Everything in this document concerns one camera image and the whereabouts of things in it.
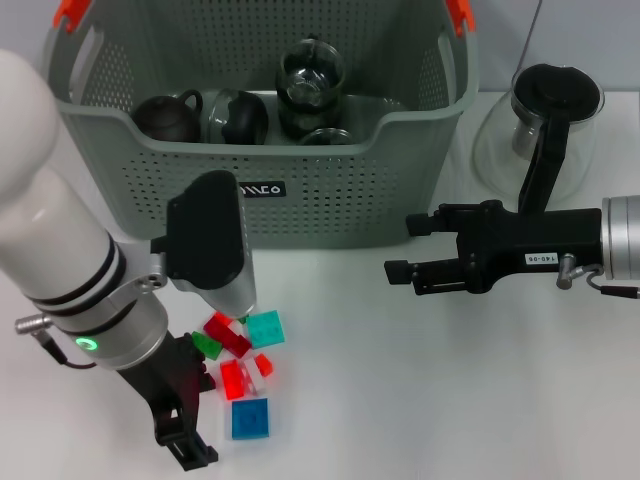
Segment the white table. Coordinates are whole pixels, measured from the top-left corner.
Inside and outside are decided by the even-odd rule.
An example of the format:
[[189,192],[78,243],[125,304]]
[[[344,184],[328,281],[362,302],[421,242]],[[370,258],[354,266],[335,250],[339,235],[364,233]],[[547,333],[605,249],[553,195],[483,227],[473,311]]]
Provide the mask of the white table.
[[[481,94],[463,116],[433,206],[490,196],[465,164],[496,99]],[[594,165],[567,207],[640,193],[638,100],[608,95]],[[117,235],[66,132],[54,163]],[[189,478],[640,478],[640,304],[584,281],[560,291],[553,274],[509,277],[479,296],[416,297],[387,284],[385,260],[455,254],[451,234],[385,249],[256,252],[260,306],[280,311],[287,336],[265,350],[276,368],[272,436],[229,440],[228,404],[203,395],[198,431],[221,461]],[[211,313],[173,287],[159,297],[176,335]],[[34,308],[1,275],[0,304],[0,478],[187,478],[117,374],[65,369],[15,336],[13,319]]]

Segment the label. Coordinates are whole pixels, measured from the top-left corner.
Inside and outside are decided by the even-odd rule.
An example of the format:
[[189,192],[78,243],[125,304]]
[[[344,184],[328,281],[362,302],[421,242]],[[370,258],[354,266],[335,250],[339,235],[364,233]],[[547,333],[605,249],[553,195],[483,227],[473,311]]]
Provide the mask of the label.
[[524,256],[527,265],[555,265],[558,263],[557,253],[527,253]]
[[284,182],[240,182],[244,198],[286,197]]

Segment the glass teapot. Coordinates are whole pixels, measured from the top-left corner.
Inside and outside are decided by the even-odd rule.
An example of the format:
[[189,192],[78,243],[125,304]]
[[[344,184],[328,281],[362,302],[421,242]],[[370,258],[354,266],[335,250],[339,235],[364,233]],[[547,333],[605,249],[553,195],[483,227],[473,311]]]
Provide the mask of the glass teapot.
[[593,119],[603,106],[600,86],[576,68],[521,70],[476,135],[475,175],[505,200],[517,201],[519,211],[525,203],[543,211],[584,180],[593,157]]

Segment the dark clay teapot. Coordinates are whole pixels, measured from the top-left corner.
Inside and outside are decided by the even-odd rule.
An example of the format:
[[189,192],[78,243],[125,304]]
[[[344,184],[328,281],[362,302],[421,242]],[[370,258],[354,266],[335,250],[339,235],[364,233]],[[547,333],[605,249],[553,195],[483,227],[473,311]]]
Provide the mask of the dark clay teapot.
[[[191,97],[196,99],[195,109],[185,103]],[[197,90],[188,90],[178,98],[150,98],[136,109],[131,118],[142,133],[154,140],[198,143],[201,112],[202,95]]]

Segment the green indicator light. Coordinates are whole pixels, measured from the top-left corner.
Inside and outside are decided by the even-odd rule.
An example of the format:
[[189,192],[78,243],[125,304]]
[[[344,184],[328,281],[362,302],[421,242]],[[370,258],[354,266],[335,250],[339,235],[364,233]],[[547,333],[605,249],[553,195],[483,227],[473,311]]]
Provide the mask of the green indicator light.
[[84,348],[85,350],[95,350],[98,348],[98,344],[91,340],[90,338],[76,338],[76,344],[80,347],[80,348]]

